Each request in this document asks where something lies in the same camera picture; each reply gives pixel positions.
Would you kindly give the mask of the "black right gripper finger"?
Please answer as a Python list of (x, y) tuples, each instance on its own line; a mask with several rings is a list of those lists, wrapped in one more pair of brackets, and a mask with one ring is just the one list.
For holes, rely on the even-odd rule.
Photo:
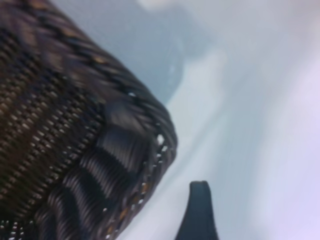
[(207, 181), (190, 183), (187, 207), (175, 239), (219, 240)]

